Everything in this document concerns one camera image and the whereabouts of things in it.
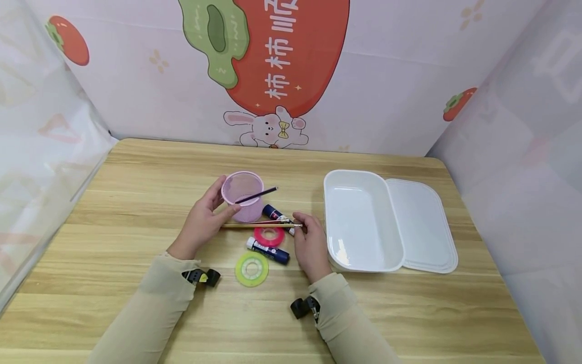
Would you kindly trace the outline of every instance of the cartoon rabbit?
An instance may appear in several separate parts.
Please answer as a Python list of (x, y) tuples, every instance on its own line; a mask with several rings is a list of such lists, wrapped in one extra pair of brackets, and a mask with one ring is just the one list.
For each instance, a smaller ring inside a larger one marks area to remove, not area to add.
[(224, 121), (230, 126), (250, 125), (251, 131), (240, 136), (240, 144), (246, 147), (268, 146), (287, 148), (291, 144), (304, 146), (309, 137), (302, 133), (305, 120), (292, 118), (283, 106), (277, 106), (275, 114), (252, 116), (246, 112), (227, 111)]

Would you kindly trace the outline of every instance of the rabbit ears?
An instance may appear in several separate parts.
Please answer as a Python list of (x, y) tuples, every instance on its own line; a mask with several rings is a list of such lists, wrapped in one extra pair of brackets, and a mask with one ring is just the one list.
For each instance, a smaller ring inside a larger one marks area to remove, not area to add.
[(270, 121), (279, 118), (279, 120), (289, 123), (293, 120), (291, 115), (287, 112), (287, 109), (283, 106), (277, 106), (275, 114), (267, 114), (265, 116), (253, 116), (240, 111), (227, 111), (224, 113), (224, 121), (226, 121), (228, 125), (252, 125), (255, 118), (266, 118), (266, 120)]
[(227, 111), (224, 113), (224, 121), (228, 125), (252, 125), (254, 116), (240, 111)]

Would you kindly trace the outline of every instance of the pink mesh cup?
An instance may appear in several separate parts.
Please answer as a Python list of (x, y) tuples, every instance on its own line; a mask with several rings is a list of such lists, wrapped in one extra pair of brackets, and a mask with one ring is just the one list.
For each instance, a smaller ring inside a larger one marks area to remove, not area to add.
[[(262, 192), (264, 185), (261, 178), (252, 172), (240, 171), (226, 177), (222, 185), (222, 198), (228, 205), (235, 204), (236, 201)], [(262, 198), (257, 197), (240, 204), (241, 209), (232, 218), (238, 222), (257, 221), (262, 214)]]

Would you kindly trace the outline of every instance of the wooden table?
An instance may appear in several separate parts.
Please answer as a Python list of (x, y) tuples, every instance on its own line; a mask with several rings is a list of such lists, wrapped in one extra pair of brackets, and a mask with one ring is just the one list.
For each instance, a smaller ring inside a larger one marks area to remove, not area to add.
[[(323, 220), (323, 178), (339, 168), (426, 183), (445, 206), (459, 252), (455, 272), (345, 274), (404, 363), (543, 362), (440, 161), (136, 139), (113, 149), (1, 317), (0, 362), (84, 362), (218, 175), (255, 171), (265, 185), (280, 188), (266, 202), (285, 214), (301, 210)], [(221, 232), (200, 252), (222, 280), (215, 289), (198, 286), (165, 362), (332, 363), (313, 319), (296, 320), (289, 309), (308, 286), (290, 238), (282, 245), (292, 255), (288, 266), (271, 263), (256, 288), (235, 280), (248, 236)]]

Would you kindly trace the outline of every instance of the black pencil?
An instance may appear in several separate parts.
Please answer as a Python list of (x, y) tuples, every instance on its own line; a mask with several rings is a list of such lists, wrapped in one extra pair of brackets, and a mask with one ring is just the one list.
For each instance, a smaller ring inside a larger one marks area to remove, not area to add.
[(252, 196), (249, 196), (249, 197), (245, 197), (242, 200), (238, 200), (235, 203), (243, 203), (243, 202), (246, 202), (246, 201), (249, 201), (249, 200), (252, 200), (252, 199), (256, 199), (257, 197), (260, 197), (262, 195), (266, 195), (267, 193), (274, 192), (274, 191), (276, 191), (278, 189), (279, 189), (278, 187), (272, 187), (272, 188), (269, 188), (268, 190), (261, 191), (261, 192), (257, 193), (256, 195), (252, 195)]

